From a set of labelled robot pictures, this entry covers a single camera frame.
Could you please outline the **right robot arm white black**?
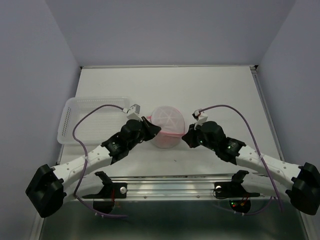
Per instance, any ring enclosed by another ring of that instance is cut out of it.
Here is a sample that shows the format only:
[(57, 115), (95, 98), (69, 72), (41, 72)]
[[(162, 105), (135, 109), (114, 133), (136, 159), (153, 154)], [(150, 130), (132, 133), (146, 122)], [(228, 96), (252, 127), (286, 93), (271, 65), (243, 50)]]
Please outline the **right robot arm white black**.
[(182, 140), (190, 147), (205, 147), (226, 163), (242, 167), (230, 181), (215, 184), (219, 199), (257, 198), (262, 195), (289, 201), (302, 213), (314, 216), (320, 207), (320, 172), (259, 153), (244, 142), (227, 137), (214, 121), (191, 124)]

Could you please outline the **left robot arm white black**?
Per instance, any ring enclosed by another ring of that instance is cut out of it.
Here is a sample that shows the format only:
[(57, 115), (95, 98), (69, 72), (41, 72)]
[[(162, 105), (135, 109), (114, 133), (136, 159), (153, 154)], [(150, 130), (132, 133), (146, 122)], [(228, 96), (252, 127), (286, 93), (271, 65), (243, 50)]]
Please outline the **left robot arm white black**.
[(53, 167), (40, 166), (28, 187), (26, 195), (42, 218), (56, 213), (64, 203), (82, 197), (97, 199), (124, 199), (127, 183), (113, 182), (101, 168), (125, 158), (138, 144), (155, 138), (161, 127), (145, 117), (130, 119), (121, 130), (102, 142), (92, 151), (65, 164)]

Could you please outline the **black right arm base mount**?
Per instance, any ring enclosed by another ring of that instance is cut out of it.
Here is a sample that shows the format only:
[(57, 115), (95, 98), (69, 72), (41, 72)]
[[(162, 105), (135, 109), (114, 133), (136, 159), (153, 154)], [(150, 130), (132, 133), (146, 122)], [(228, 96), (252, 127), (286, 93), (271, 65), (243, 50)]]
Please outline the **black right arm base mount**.
[(235, 214), (253, 216), (257, 213), (249, 213), (251, 198), (257, 198), (261, 194), (248, 191), (242, 186), (245, 177), (249, 176), (246, 170), (239, 170), (230, 181), (220, 181), (214, 184), (213, 196), (218, 200), (228, 199), (229, 206)]

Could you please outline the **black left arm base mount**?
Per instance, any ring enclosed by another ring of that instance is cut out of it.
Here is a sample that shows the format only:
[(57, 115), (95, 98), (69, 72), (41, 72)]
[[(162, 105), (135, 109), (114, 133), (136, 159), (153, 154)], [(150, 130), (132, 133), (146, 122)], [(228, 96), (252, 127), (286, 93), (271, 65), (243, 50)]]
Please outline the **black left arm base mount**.
[(115, 182), (103, 171), (85, 177), (78, 194), (85, 206), (96, 216), (109, 219), (125, 219), (123, 214), (112, 214), (117, 199), (127, 198), (128, 184)]

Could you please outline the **white mesh laundry bag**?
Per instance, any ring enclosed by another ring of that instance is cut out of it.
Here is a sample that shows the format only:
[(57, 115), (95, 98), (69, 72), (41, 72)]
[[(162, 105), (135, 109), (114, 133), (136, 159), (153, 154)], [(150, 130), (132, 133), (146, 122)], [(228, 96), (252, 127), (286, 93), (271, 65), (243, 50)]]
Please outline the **white mesh laundry bag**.
[(175, 107), (168, 105), (156, 107), (148, 119), (153, 125), (161, 128), (161, 131), (151, 140), (157, 148), (173, 148), (185, 135), (185, 119)]

